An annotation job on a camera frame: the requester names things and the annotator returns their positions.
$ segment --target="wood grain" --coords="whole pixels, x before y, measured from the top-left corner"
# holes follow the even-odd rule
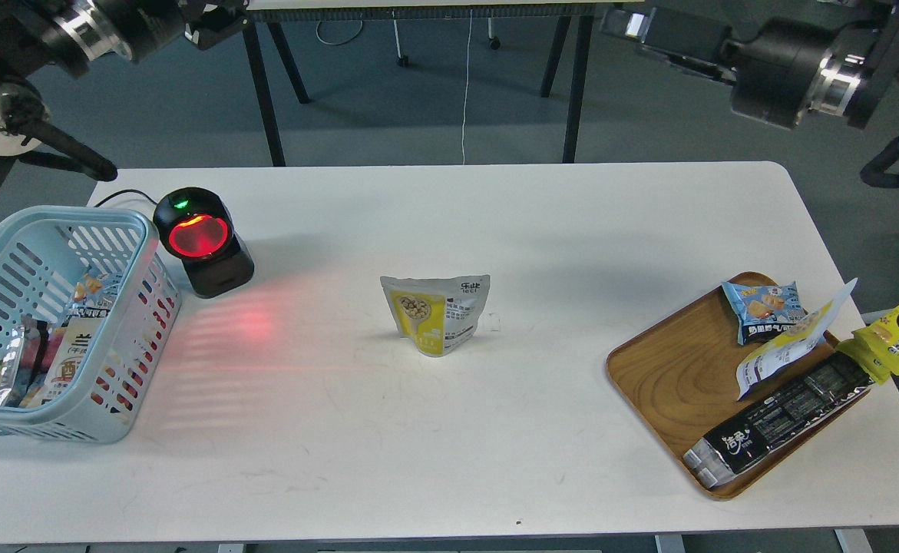
[[[744,286],[775,284],[761,273],[740,273],[730,283]],[[736,342],[738,326],[736,315],[720,286],[617,347],[606,360],[610,380],[690,476],[681,458],[699,438],[751,403],[765,398],[783,382],[814,367],[834,353],[838,344],[834,336],[825,333],[827,342],[818,344],[778,375],[758,384],[738,402],[736,367],[761,346],[758,343],[740,346]],[[729,484],[706,489],[694,476],[691,476],[692,480],[713,498],[731,499],[844,411],[828,417],[792,444],[766,456],[764,461]]]

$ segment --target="table in background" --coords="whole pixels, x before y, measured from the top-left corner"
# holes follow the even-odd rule
[[[188,294],[124,440],[0,437],[0,543],[899,525],[891,382],[719,502],[606,377],[743,270],[805,306],[842,286],[778,165],[134,169],[91,202],[190,185],[224,199],[255,279]],[[491,290],[470,342],[434,359],[397,336],[382,274],[472,273]],[[831,331],[860,326],[848,302]]]
[[[248,4],[249,14],[255,22],[265,22],[271,32],[275,47],[292,83],[300,104],[310,102],[306,86],[299,76],[299,68],[292,56],[289,42],[282,31],[281,22],[295,21],[336,21],[336,20],[408,20],[408,18],[501,18],[501,17],[558,17],[551,50],[545,64],[541,80],[540,95],[547,98],[551,94],[555,71],[561,57],[565,38],[573,15],[578,15],[575,59],[572,66],[572,85],[569,94],[569,110],[565,124],[565,145],[562,162],[575,161],[576,146],[579,141],[579,123],[582,116],[582,98],[586,88],[586,66],[589,61],[590,39],[596,1],[546,0],[469,0],[460,4],[459,0],[252,0]],[[275,167],[284,167],[285,154],[278,134],[278,122],[271,91],[268,88],[266,67],[259,45],[255,25],[243,29],[248,61],[255,81],[255,91],[262,112],[262,122],[268,151]]]

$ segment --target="snack package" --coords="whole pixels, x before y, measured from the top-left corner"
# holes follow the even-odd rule
[[[63,328],[63,337],[60,347],[56,350],[56,356],[42,386],[35,391],[31,389],[28,399],[24,400],[24,407],[39,407],[47,402],[57,399],[65,392],[77,375],[78,369],[84,363],[84,357],[88,354],[88,347],[94,342],[94,335],[101,328],[102,318],[72,317]]]
[[[0,362],[0,406],[18,407],[36,374],[45,374],[53,360],[60,333],[29,315],[11,330],[9,346]]]
[[[59,329],[54,330],[55,335],[58,335],[57,346],[55,349],[48,347],[53,353],[52,360],[47,365],[48,370],[45,375],[40,375],[42,378],[36,378],[34,374],[27,398],[22,400],[21,406],[27,409],[39,407],[52,402],[66,391],[84,363],[84,355],[87,355],[88,347],[94,342],[95,333],[98,333],[101,323],[118,299],[123,279],[122,273],[95,276],[94,270],[88,267],[88,271],[74,287],[66,320]]]
[[[787,286],[743,286],[722,283],[722,291],[739,319],[736,342],[766,342],[807,316],[797,297],[797,283]]]
[[[421,353],[442,357],[476,332],[491,276],[427,280],[382,276],[382,289],[399,332],[411,337]]]
[[[850,280],[821,309],[808,314],[796,325],[748,354],[736,369],[739,398],[743,399],[756,382],[775,375],[781,368],[800,359],[821,343],[825,330],[838,317],[841,305],[852,294],[857,281],[858,279]]]
[[[118,299],[123,280],[122,273],[97,274],[88,267],[74,286],[68,317],[107,317]]]
[[[854,339],[838,344],[880,384],[899,375],[899,305],[871,325],[852,333]]]
[[[833,353],[708,431],[682,461],[706,488],[729,483],[863,396],[871,384],[855,361]]]

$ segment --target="black cable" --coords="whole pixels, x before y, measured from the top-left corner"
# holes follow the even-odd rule
[[[103,204],[106,204],[106,203],[108,202],[108,200],[112,200],[112,199],[114,199],[114,198],[117,198],[117,197],[119,197],[119,196],[122,195],[122,194],[139,194],[139,195],[141,195],[144,199],[149,200],[152,204],[159,204],[156,200],[150,198],[150,195],[144,193],[144,192],[141,191],[141,190],[136,190],[136,189],[134,189],[134,188],[126,188],[125,190],[119,190],[118,192],[113,192],[113,193],[109,194],[107,197],[105,197],[103,200],[101,200],[101,202],[98,202],[97,204],[94,204],[94,206],[95,206],[95,207],[101,207],[101,206],[103,206]]]

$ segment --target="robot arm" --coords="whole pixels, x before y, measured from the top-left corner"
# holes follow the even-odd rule
[[[113,180],[117,169],[50,123],[28,77],[55,64],[74,78],[114,52],[133,62],[185,35],[207,49],[241,31],[246,0],[0,0],[0,186],[14,161]],[[59,154],[35,148],[46,144]]]

